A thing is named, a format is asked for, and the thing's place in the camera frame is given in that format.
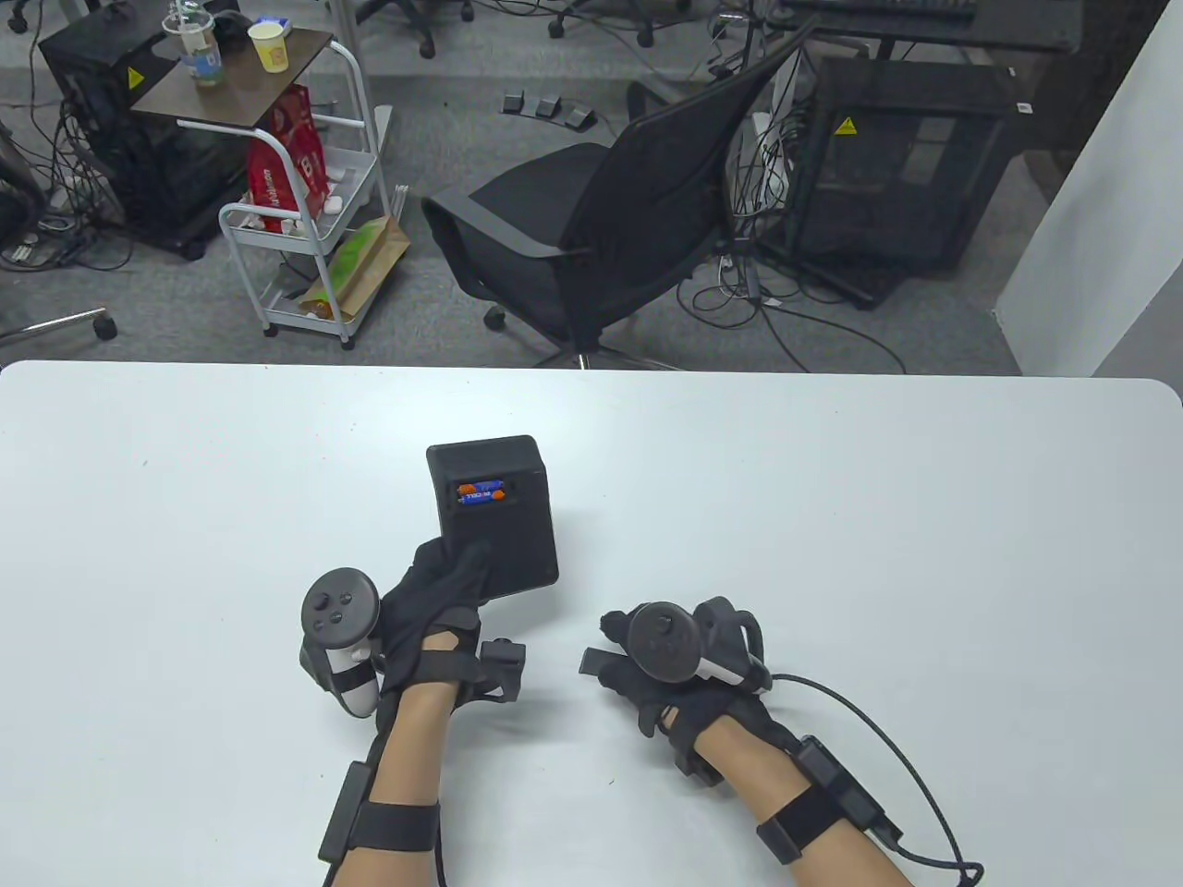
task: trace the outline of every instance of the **white table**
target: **white table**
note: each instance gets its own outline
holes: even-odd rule
[[[393,585],[437,529],[427,445],[523,432],[563,577],[485,610],[529,654],[516,705],[453,723],[453,887],[784,882],[738,802],[576,674],[605,610],[715,594],[883,724],[989,882],[1172,882],[1163,386],[98,363],[0,374],[0,882],[317,887],[371,726],[297,666],[303,594],[344,564]],[[946,853],[859,724],[770,703]]]

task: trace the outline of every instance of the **red bag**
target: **red bag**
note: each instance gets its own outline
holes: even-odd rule
[[[299,84],[289,86],[272,105],[270,124],[271,135],[291,155],[300,179],[297,186],[300,186],[309,213],[316,219],[329,196],[329,176],[324,171],[324,145],[321,144],[321,134],[312,122],[308,89]],[[252,140],[246,170],[252,203],[276,209],[296,209],[296,195],[292,194],[284,164],[271,145]],[[292,229],[292,224],[286,219],[261,218],[267,231],[274,234]]]

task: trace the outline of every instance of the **hand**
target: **hand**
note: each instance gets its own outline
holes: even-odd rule
[[[640,609],[614,610],[600,620],[600,629],[615,643],[628,636],[628,628]],[[636,706],[638,726],[652,737],[655,730],[670,737],[674,762],[687,775],[697,775],[713,785],[722,777],[694,750],[698,737],[725,714],[732,716],[754,733],[767,733],[775,723],[768,710],[751,693],[718,680],[692,678],[680,684],[666,684],[647,674],[629,656],[621,655],[605,663],[597,674],[600,684]]]
[[[442,539],[419,546],[402,581],[382,597],[374,632],[384,660],[383,697],[425,682],[424,662],[433,665],[432,671],[441,675],[438,680],[464,682],[467,674],[474,674],[480,636],[477,608],[490,564],[487,545],[470,545],[454,563]]]

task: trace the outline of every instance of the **chair base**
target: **chair base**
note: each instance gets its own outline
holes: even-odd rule
[[[608,348],[607,345],[600,345],[595,351],[588,351],[580,354],[577,351],[571,351],[569,349],[563,349],[545,357],[538,363],[534,364],[535,369],[545,369],[547,367],[557,367],[564,363],[574,363],[577,369],[593,369],[593,360],[603,360],[606,363],[616,363],[625,367],[631,367],[632,369],[647,369],[647,370],[662,370],[662,371],[680,371],[680,367],[674,367],[671,363],[665,363],[662,361],[654,361],[649,357],[636,357],[626,351],[619,351],[615,348]]]

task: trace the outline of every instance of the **chair backrest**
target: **chair backrest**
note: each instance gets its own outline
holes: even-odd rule
[[[595,255],[597,313],[610,322],[635,310],[627,303],[665,292],[731,235],[725,183],[731,142],[761,91],[812,31],[813,21],[804,22],[764,60],[620,134],[560,241],[564,248],[590,247]],[[614,298],[621,304],[610,304]]]
[[[33,170],[0,125],[0,248],[20,241],[45,212],[46,198]]]

